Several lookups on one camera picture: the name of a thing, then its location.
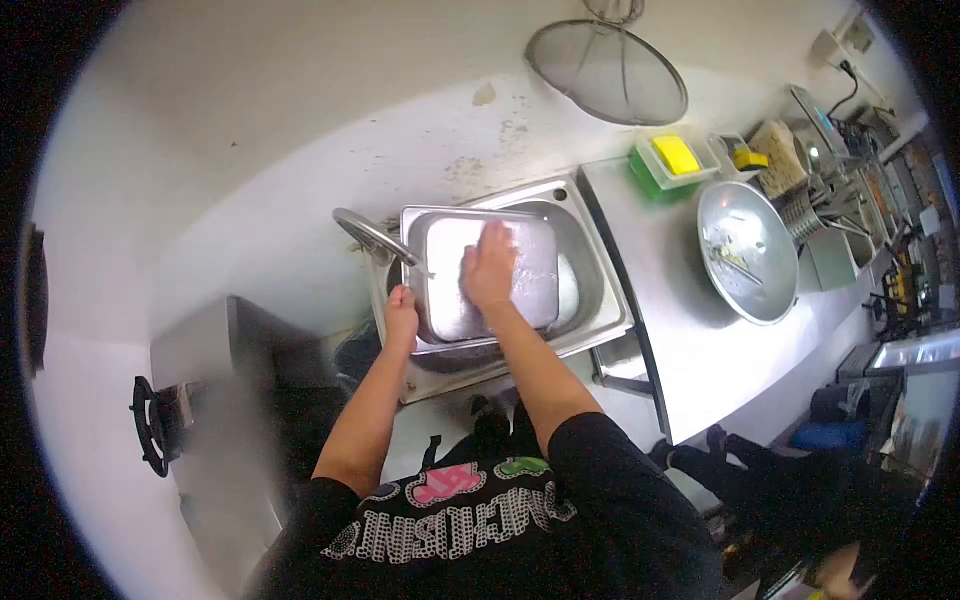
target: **stainless steel sink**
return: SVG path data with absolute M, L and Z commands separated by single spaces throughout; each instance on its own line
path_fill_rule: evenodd
M 573 179 L 558 177 L 464 204 L 510 208 L 545 216 L 557 233 L 560 317 L 543 331 L 561 357 L 615 339 L 634 325 L 610 256 Z M 399 260 L 378 266 L 367 257 L 373 314 L 381 340 L 387 295 L 401 281 Z M 474 340 L 431 345 L 417 339 L 404 403 L 478 383 L 507 371 L 499 345 Z

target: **shoe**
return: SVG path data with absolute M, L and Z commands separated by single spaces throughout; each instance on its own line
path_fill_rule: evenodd
M 667 463 L 667 457 L 673 452 L 673 446 L 666 442 L 666 439 L 660 440 L 654 447 L 650 449 L 650 452 L 647 453 L 647 456 L 650 457 L 650 460 L 654 462 L 660 470 L 667 470 L 669 466 Z
M 711 425 L 707 429 L 707 447 L 710 454 L 727 454 L 727 432 L 720 425 Z

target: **kitchen counter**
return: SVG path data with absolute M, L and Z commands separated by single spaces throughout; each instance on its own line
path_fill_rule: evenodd
M 796 305 L 777 324 L 750 324 L 708 279 L 696 202 L 651 201 L 626 159 L 584 165 L 581 179 L 592 190 L 585 196 L 602 213 L 597 220 L 605 241 L 619 254 L 620 276 L 627 279 L 622 283 L 633 292 L 660 428 L 672 444 L 720 421 L 787 374 L 865 301 L 889 264 L 889 254 L 881 251 L 855 283 L 823 292 L 804 252 Z

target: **pink graphic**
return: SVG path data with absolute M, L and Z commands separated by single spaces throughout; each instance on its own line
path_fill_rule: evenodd
M 486 479 L 487 473 L 476 472 L 476 463 L 434 468 L 421 473 L 419 481 L 410 483 L 407 496 L 412 504 L 426 507 L 458 493 L 476 492 L 483 487 Z

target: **utensil holder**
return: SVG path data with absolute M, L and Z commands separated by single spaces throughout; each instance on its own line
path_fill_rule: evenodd
M 793 243 L 798 247 L 827 228 L 810 204 L 810 196 L 806 190 L 794 194 L 790 202 L 783 207 L 780 216 L 793 238 Z

